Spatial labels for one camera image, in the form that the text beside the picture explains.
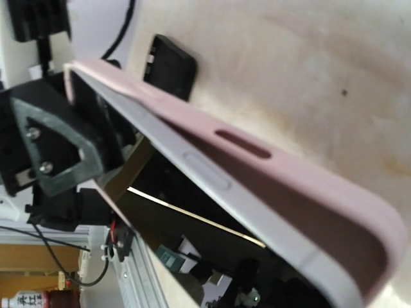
cable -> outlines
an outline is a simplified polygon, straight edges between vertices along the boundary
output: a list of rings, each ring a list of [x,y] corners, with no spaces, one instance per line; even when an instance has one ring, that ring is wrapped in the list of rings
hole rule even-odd
[[[70,280],[72,283],[74,283],[74,284],[76,284],[76,285],[78,285],[78,286],[80,286],[80,287],[93,287],[93,286],[95,286],[96,284],[98,284],[98,283],[104,278],[107,270],[109,269],[109,256],[108,256],[109,249],[108,249],[108,245],[110,244],[110,233],[107,235],[107,238],[106,238],[106,241],[105,241],[106,248],[104,248],[104,255],[105,255],[106,259],[105,259],[104,269],[103,269],[101,275],[100,275],[95,281],[86,283],[86,282],[81,282],[81,281],[79,281],[78,279],[75,279],[75,278],[73,278],[73,277],[70,276],[70,273],[68,273],[68,272],[64,269],[63,265],[62,265],[62,264],[60,263],[60,261],[58,260],[58,258],[57,258],[57,256],[55,255],[53,249],[51,249],[51,247],[50,247],[47,239],[44,237],[43,233],[40,231],[40,229],[38,228],[38,226],[33,224],[33,227],[34,227],[34,229],[36,229],[37,233],[39,234],[39,236],[40,236],[41,239],[43,240],[44,244],[46,245],[47,250],[48,250],[49,253],[50,253],[50,256],[51,256],[51,257],[53,258],[53,260],[56,262],[57,266],[60,268],[60,271],[62,271],[62,272],[64,273],[64,275],[66,276],[66,279]]]
[[[13,232],[17,232],[17,233],[21,233],[21,234],[24,234],[24,235],[28,235],[28,236],[31,236],[31,237],[35,237],[36,239],[42,239],[41,236],[39,236],[39,235],[32,234],[32,233],[30,233],[30,232],[23,231],[23,230],[19,230],[19,229],[16,229],[16,228],[10,228],[10,227],[0,226],[0,229],[4,229],[4,230],[7,230],[7,231],[13,231]],[[68,247],[72,247],[72,248],[76,248],[76,249],[79,249],[79,250],[84,250],[85,252],[90,252],[90,249],[87,249],[87,248],[85,248],[85,247],[81,247],[81,246],[77,246],[77,245],[70,244],[70,243],[67,243],[67,242],[59,241],[59,240],[57,240],[57,239],[50,239],[50,238],[48,238],[48,237],[44,237],[44,238],[45,238],[48,242],[52,242],[52,243],[56,243],[56,244],[60,244],[60,245],[64,245],[64,246],[68,246]]]
[[[36,40],[37,43],[37,51],[39,52],[39,60],[40,60],[40,67],[42,71],[42,77],[45,78],[49,75],[50,65],[49,62],[51,61],[51,46],[50,46],[50,37],[48,32],[46,31],[46,25],[43,24],[42,19],[42,12],[40,12],[39,7],[35,3],[31,3],[31,8],[33,10],[37,31],[38,31],[38,38]]]
[[[135,8],[136,8],[136,0],[130,0],[130,3],[128,4],[128,9],[126,12],[124,24],[122,25],[120,32],[118,33],[118,36],[116,40],[114,41],[114,43],[110,46],[110,48],[108,48],[108,50],[102,56],[103,60],[107,60],[113,54],[113,52],[117,49],[117,47],[120,45],[121,41],[124,39],[124,36],[126,35],[126,32],[128,30],[128,27],[130,26],[131,20],[133,19]]]

red wire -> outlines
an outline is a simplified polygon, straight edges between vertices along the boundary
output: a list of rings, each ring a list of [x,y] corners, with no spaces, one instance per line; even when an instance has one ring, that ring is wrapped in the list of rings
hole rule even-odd
[[[116,229],[116,221],[113,221],[113,223],[110,226],[110,236],[111,236],[111,242],[113,244],[116,243],[116,236],[114,235],[114,230]]]

white wall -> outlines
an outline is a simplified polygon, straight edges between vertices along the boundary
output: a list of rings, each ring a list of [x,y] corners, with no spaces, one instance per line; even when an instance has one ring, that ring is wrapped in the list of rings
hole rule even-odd
[[[73,46],[77,58],[99,58],[117,37],[125,19],[129,0],[71,0],[69,11]],[[136,26],[134,14],[129,31],[113,57],[123,65],[127,62]]]

phone case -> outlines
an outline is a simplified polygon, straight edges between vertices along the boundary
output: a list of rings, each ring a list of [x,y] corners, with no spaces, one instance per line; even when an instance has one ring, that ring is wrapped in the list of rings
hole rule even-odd
[[[266,248],[269,247],[269,250],[275,252],[273,257],[285,258],[294,270],[322,293],[324,299],[331,304],[330,307],[363,307],[363,298],[354,280],[339,263],[277,212],[267,207],[263,201],[206,157],[181,134],[152,114],[140,101],[113,91],[77,67],[73,68],[72,73],[77,78],[81,78],[131,125],[135,126],[150,140],[154,148],[221,208],[243,226],[247,226],[258,238],[263,239]],[[73,103],[76,104],[79,99],[81,98],[76,98]],[[107,194],[99,187],[97,190],[131,228],[137,229],[135,232],[138,234],[138,227],[134,227],[127,221],[121,209]],[[250,206],[253,215],[249,215]]]
[[[100,60],[67,65],[68,82],[73,66],[140,101],[263,200],[350,274],[366,304],[398,268],[407,233],[399,214],[381,198]],[[74,96],[70,87],[67,95]],[[242,215],[254,215],[252,205]],[[261,223],[269,222],[261,217]]]

screw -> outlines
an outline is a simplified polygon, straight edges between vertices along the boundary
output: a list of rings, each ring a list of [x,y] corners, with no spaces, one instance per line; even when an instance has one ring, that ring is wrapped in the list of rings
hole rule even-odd
[[[30,169],[30,170],[27,172],[27,176],[28,176],[28,178],[29,178],[30,180],[33,180],[34,178],[36,178],[36,173],[34,172],[34,170]]]
[[[45,175],[50,174],[53,170],[53,164],[51,162],[43,162],[40,166],[40,172]]]
[[[30,127],[27,131],[26,137],[30,140],[37,140],[41,136],[41,130],[36,127]]]

